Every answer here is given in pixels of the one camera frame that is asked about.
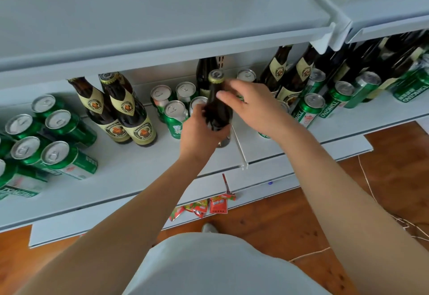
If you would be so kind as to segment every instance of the tsingtao beer can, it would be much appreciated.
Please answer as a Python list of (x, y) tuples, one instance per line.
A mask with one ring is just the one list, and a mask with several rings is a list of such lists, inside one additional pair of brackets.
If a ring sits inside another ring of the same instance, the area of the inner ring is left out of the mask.
[(312, 69), (307, 85), (299, 94), (300, 98), (305, 97), (309, 93), (318, 93), (326, 83), (326, 75), (322, 70)]
[(165, 123), (170, 134), (175, 139), (180, 139), (182, 134), (183, 122), (189, 118), (189, 113), (185, 104), (180, 101), (169, 102), (164, 109)]
[[(240, 70), (237, 74), (237, 79), (244, 82), (254, 82), (256, 80), (256, 74), (250, 69)], [(243, 101), (243, 95), (237, 94), (237, 97)]]
[(39, 96), (31, 103), (32, 111), (37, 117), (43, 119), (50, 116), (52, 112), (65, 108), (66, 104), (60, 97), (54, 97), (49, 94)]
[(299, 101), (292, 112), (292, 116), (304, 127), (308, 128), (314, 118), (322, 112), (325, 106), (325, 99), (316, 93), (309, 93)]
[(167, 85), (155, 86), (151, 91), (151, 102), (157, 108), (158, 118), (165, 123), (164, 108), (173, 100), (171, 89)]
[(45, 125), (53, 134), (82, 147), (92, 146), (97, 140), (97, 133), (77, 114), (67, 110), (57, 110), (51, 113), (46, 118)]
[(18, 114), (6, 123), (5, 131), (13, 139), (37, 136), (43, 131), (43, 124), (29, 114)]
[(361, 103), (369, 93), (377, 89), (381, 84), (381, 78), (372, 71), (365, 71), (354, 81), (354, 94), (350, 101), (344, 106), (346, 109), (352, 109)]
[(10, 154), (15, 141), (7, 136), (0, 135), (0, 159), (7, 157)]
[(191, 103), (189, 104), (189, 116), (191, 116), (191, 115), (192, 115), (192, 113), (193, 113), (193, 108), (195, 107), (195, 105), (196, 105), (196, 104), (204, 104), (204, 105), (206, 105), (206, 104), (207, 104), (207, 101), (208, 101), (208, 98), (207, 98), (207, 97), (204, 97), (204, 96), (198, 96), (198, 97), (195, 97), (195, 98), (191, 101)]
[(198, 96), (196, 87), (191, 82), (181, 82), (176, 87), (177, 100), (184, 103), (186, 108), (189, 107), (190, 102)]
[(42, 151), (42, 161), (53, 170), (79, 180), (94, 175), (98, 161), (65, 141), (55, 141)]
[(15, 143), (10, 151), (10, 156), (22, 165), (29, 165), (38, 170), (52, 175), (61, 175), (61, 172), (49, 168), (42, 161), (42, 151), (50, 141), (38, 137), (25, 137)]
[[(286, 112), (286, 113), (289, 113), (289, 105), (287, 105), (287, 103), (286, 102), (284, 102), (284, 101), (281, 101), (281, 100), (277, 100), (279, 103), (280, 103), (280, 106), (282, 107), (282, 109)], [(264, 134), (261, 134), (260, 132), (258, 132), (258, 134), (261, 136), (261, 137), (264, 137), (264, 138), (266, 138), (266, 139), (271, 139), (271, 137), (269, 137), (269, 136), (267, 136), (267, 135), (264, 135)]]
[(0, 194), (34, 197), (46, 186), (45, 174), (32, 167), (0, 159)]
[(326, 104), (319, 117), (325, 119), (343, 108), (350, 101), (353, 93), (354, 87), (352, 84), (342, 80), (337, 81), (335, 86), (326, 94)]
[(408, 103), (427, 89), (429, 89), (429, 67), (423, 67), (409, 79), (401, 82), (393, 96), (403, 103)]

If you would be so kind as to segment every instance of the brown surface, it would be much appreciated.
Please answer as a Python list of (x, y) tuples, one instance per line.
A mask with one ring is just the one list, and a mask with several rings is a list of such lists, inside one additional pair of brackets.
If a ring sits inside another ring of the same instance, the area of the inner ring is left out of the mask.
[[(374, 151), (361, 155), (362, 165), (380, 204), (429, 232), (429, 136), (416, 123), (367, 135)], [(365, 190), (357, 157), (341, 166)], [(301, 189), (295, 189), (160, 233), (158, 241), (178, 233), (199, 232), (212, 222), (220, 232), (243, 238), (261, 252), (291, 260), (324, 249), (328, 242)], [(0, 294), (9, 295), (74, 239), (27, 249), (30, 228), (0, 234)], [(420, 241), (429, 250), (429, 242)], [(357, 294), (332, 250), (296, 262), (333, 294)]]

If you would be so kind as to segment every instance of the hand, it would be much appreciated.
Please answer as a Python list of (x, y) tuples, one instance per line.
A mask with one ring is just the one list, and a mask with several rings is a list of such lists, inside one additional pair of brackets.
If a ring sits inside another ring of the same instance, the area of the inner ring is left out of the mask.
[(237, 79), (230, 80), (228, 84), (243, 95), (245, 102), (240, 101), (233, 93), (225, 91), (217, 92), (218, 99), (229, 105), (249, 126), (261, 134), (274, 140), (281, 136), (280, 132), (285, 124), (290, 122), (291, 116), (272, 97), (265, 85)]
[(192, 116), (183, 123), (180, 157), (206, 163), (217, 145), (229, 135), (231, 125), (227, 125), (220, 131), (212, 131), (208, 128), (206, 119), (202, 115), (202, 108), (202, 104), (196, 104)]

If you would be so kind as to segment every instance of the white shoe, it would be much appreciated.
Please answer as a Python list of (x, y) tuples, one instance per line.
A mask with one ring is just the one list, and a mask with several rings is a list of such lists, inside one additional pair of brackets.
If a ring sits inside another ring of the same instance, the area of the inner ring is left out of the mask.
[(216, 227), (214, 227), (212, 224), (210, 223), (206, 223), (204, 224), (204, 226), (202, 227), (201, 230), (202, 233), (218, 233)]

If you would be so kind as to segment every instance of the forearm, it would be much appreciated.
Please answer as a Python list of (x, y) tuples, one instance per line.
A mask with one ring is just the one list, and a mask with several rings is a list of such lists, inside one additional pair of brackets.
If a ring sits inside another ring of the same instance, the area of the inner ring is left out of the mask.
[(122, 294), (203, 161), (180, 158), (51, 261), (20, 295)]
[(287, 120), (278, 141), (332, 249), (360, 291), (426, 292), (427, 251), (344, 172), (305, 128), (290, 117)]

